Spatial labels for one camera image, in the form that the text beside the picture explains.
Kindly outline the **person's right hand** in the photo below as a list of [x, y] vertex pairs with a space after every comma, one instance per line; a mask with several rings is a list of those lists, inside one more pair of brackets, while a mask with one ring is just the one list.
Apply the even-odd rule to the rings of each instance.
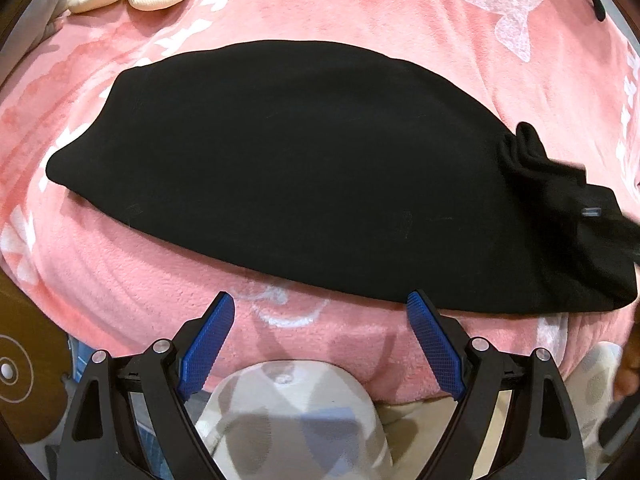
[[632, 396], [639, 389], [640, 372], [640, 330], [639, 325], [634, 324], [629, 338], [625, 344], [620, 366], [617, 369], [614, 386], [613, 400], [620, 401], [626, 396]]

